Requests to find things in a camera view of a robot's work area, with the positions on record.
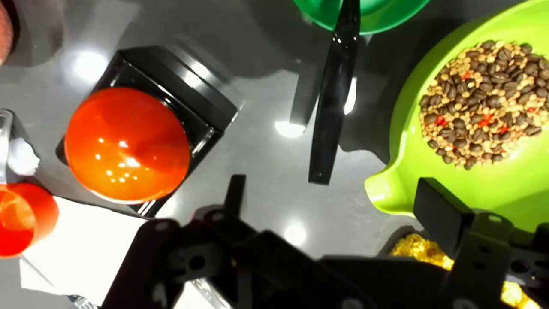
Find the lime green bowl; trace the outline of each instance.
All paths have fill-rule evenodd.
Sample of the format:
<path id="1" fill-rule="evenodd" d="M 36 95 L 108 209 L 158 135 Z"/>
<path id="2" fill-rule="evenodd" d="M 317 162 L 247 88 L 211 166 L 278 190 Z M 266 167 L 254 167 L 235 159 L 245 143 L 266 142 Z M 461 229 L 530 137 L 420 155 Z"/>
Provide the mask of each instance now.
<path id="1" fill-rule="evenodd" d="M 333 30 L 343 0 L 293 0 L 314 23 Z M 393 28 L 420 11 L 429 0 L 360 0 L 360 34 Z"/>
<path id="2" fill-rule="evenodd" d="M 444 164 L 422 137 L 418 99 L 435 73 L 459 51 L 485 39 L 530 42 L 535 52 L 549 56 L 549 0 L 528 0 L 496 16 L 470 22 L 444 37 L 415 66 L 396 100 L 389 164 L 363 181 L 372 203 L 389 214 L 411 214 L 420 176 L 437 178 L 458 198 L 477 210 L 506 216 L 514 226 L 533 231 L 549 221 L 549 125 L 521 138 L 501 162 L 471 169 Z"/>

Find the gray surface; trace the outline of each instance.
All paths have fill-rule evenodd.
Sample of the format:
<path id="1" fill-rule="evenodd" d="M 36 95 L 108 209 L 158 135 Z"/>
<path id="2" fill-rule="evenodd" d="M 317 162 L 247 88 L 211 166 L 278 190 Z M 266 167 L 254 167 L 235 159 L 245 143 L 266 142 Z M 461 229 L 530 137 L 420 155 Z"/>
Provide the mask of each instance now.
<path id="1" fill-rule="evenodd" d="M 396 226 L 413 222 L 377 212 L 362 188 L 387 159 L 389 113 L 405 75 L 442 34 L 509 3 L 432 0 L 405 27 L 372 37 L 358 58 L 357 104 L 329 186 L 307 183 L 310 125 L 297 138 L 274 128 L 290 118 L 309 121 L 310 88 L 329 37 L 307 25 L 290 0 L 17 0 L 20 37 L 0 70 L 1 106 L 24 121 L 49 190 L 106 203 L 80 188 L 55 155 L 72 111 L 99 76 L 77 78 L 73 63 L 85 51 L 108 61 L 118 46 L 175 42 L 216 70 L 242 109 L 159 214 L 185 222 L 195 207 L 223 200 L 231 173 L 247 173 L 242 216 L 252 226 L 281 234 L 293 228 L 307 234 L 298 246 L 314 257 L 372 255 Z M 101 71 L 106 61 L 92 66 Z M 8 265 L 0 291 L 13 294 L 1 306 L 49 305 L 34 303 L 43 294 L 17 289 L 12 260 L 0 264 Z"/>

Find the yellow object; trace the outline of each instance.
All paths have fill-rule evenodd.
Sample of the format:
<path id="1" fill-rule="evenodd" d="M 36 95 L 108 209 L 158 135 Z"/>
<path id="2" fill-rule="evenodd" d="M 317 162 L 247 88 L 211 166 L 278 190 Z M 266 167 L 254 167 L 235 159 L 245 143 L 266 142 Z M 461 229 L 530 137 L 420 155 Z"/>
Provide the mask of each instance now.
<path id="1" fill-rule="evenodd" d="M 453 265 L 453 258 L 449 258 L 435 241 L 430 241 L 418 233 L 410 233 L 398 240 L 391 248 L 391 255 L 413 257 L 447 270 Z M 537 305 L 526 293 L 521 291 L 520 284 L 513 281 L 504 281 L 501 300 L 518 309 L 540 309 L 540 305 Z"/>

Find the black machine part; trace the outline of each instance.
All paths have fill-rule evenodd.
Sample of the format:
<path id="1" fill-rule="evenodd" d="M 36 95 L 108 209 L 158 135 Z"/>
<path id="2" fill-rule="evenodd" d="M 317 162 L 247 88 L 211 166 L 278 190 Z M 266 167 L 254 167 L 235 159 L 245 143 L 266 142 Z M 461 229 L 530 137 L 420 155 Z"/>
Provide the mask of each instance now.
<path id="1" fill-rule="evenodd" d="M 235 174 L 224 205 L 199 209 L 185 226 L 173 219 L 144 222 L 103 309 L 173 306 L 183 282 L 195 277 L 206 277 L 235 309 L 508 306 L 499 300 L 502 282 L 508 274 L 526 277 L 525 267 L 535 269 L 537 279 L 523 279 L 523 288 L 538 303 L 549 303 L 549 284 L 542 279 L 547 270 L 538 262 L 549 255 L 533 246 L 540 234 L 530 236 L 530 246 L 516 246 L 513 224 L 501 216 L 466 212 L 468 226 L 451 233 L 459 238 L 451 270 L 396 257 L 314 260 L 272 231 L 255 231 L 238 217 L 243 185 L 245 176 Z M 435 181 L 420 179 L 417 202 L 446 193 L 437 188 Z M 434 219 L 422 212 L 427 207 L 415 203 L 418 219 L 427 217 L 427 231 L 441 238 L 439 228 L 429 229 Z"/>

